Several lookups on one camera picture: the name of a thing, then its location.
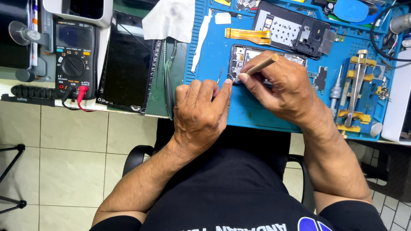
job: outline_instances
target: chair armrest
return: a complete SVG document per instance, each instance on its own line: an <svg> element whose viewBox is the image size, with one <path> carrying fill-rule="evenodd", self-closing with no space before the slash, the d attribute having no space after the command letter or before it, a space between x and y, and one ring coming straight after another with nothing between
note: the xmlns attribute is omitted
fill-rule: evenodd
<svg viewBox="0 0 411 231"><path fill-rule="evenodd" d="M135 167L143 163L144 154L151 156L154 148L149 145L138 145L129 153L126 163L124 163L123 177Z"/></svg>
<svg viewBox="0 0 411 231"><path fill-rule="evenodd" d="M314 189L309 180L307 168L304 165L304 156L290 154L288 157L288 162L297 162L301 165L302 178L303 178L301 203L310 212L314 212L315 210Z"/></svg>

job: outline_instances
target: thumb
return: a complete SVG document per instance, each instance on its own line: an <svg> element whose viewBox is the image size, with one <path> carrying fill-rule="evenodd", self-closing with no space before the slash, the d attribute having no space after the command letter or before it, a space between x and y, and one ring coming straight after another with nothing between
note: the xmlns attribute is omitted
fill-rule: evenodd
<svg viewBox="0 0 411 231"><path fill-rule="evenodd" d="M249 76L246 73L241 73L238 77L263 106L267 107L269 105L269 101L272 100L272 94L267 86L256 77Z"/></svg>

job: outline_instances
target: suction cup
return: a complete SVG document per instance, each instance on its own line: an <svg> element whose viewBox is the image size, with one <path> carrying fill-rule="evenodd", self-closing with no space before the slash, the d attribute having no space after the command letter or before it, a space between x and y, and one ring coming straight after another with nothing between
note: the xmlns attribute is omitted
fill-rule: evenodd
<svg viewBox="0 0 411 231"><path fill-rule="evenodd" d="M26 29L27 26L19 21L12 21L9 24L9 34L13 41L15 41L18 45L26 46L30 44L30 41L23 38L23 30Z"/></svg>

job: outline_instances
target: man's left hand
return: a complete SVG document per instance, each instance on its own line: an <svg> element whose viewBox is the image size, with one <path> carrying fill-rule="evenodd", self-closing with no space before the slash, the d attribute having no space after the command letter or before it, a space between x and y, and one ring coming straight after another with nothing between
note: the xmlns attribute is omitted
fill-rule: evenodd
<svg viewBox="0 0 411 231"><path fill-rule="evenodd" d="M194 80L175 90L174 136L181 156L189 161L205 152L227 126L230 79L218 90L216 81Z"/></svg>

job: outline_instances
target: hand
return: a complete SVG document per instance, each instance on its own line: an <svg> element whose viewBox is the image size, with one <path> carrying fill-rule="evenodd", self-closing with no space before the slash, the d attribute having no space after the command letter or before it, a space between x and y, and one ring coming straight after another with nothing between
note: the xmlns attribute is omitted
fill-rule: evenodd
<svg viewBox="0 0 411 231"><path fill-rule="evenodd" d="M219 91L216 81L194 80L176 88L173 139L184 158L195 159L224 131L232 86L232 80L226 79Z"/></svg>
<svg viewBox="0 0 411 231"><path fill-rule="evenodd" d="M264 51L254 57L242 67L238 76L261 104L275 116L301 128L315 126L319 119L331 115L312 89L307 69L298 63L279 56L278 61L262 69L261 73L252 76L245 73L273 53ZM273 85L271 90L262 83L264 79Z"/></svg>

